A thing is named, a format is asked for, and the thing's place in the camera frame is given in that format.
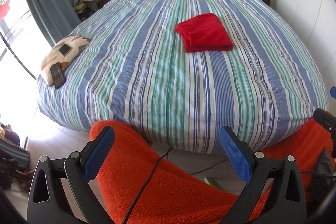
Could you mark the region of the patterned cream cushion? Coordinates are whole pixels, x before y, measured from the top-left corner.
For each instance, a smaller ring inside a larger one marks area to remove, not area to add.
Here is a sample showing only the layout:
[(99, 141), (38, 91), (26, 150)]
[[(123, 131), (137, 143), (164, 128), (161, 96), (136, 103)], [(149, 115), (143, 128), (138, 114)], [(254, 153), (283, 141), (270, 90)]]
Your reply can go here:
[(77, 35), (69, 35), (61, 39), (46, 55), (41, 63), (41, 77), (48, 86), (54, 84), (51, 67), (56, 63), (60, 63), (62, 70), (65, 69), (76, 59), (76, 57), (91, 42), (90, 38)]

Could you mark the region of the red knit sweater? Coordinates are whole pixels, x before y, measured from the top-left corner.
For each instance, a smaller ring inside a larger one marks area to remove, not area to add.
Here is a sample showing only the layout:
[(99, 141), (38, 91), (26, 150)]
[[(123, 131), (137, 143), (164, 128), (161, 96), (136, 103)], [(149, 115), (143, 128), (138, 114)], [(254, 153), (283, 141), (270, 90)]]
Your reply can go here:
[(182, 37), (185, 52), (231, 51), (231, 41), (220, 19), (213, 13), (192, 17), (176, 25), (175, 31)]

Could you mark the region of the orange fleece pants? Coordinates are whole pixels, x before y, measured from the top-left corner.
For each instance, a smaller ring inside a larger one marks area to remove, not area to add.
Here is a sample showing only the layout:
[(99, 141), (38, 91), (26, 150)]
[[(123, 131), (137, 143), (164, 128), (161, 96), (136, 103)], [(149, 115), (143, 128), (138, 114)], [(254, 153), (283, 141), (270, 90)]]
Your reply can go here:
[(152, 150), (129, 125), (95, 123), (95, 139), (109, 126), (116, 134), (97, 181), (107, 212), (115, 223), (219, 223), (237, 200), (184, 172)]

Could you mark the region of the striped blue green bedspread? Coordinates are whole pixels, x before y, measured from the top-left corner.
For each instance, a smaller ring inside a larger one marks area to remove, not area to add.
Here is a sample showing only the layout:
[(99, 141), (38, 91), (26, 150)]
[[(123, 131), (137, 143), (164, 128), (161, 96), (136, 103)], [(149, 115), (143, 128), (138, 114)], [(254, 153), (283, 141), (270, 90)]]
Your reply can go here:
[[(176, 25), (206, 13), (233, 50), (185, 52)], [(329, 108), (306, 45), (262, 0), (111, 0), (73, 34), (92, 41), (65, 84), (37, 82), (40, 111), (72, 130), (121, 121), (155, 143), (219, 155), (225, 126), (256, 150)]]

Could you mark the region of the black smartphone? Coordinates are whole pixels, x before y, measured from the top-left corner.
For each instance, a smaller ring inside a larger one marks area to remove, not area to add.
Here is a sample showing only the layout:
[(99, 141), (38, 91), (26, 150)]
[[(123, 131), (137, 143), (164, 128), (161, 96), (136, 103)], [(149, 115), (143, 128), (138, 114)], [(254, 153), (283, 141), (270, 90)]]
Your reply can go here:
[(51, 72), (51, 77), (54, 83), (54, 87), (56, 89), (59, 89), (66, 82), (66, 78), (64, 76), (61, 64), (56, 63), (52, 65), (52, 67), (50, 68), (50, 72)]

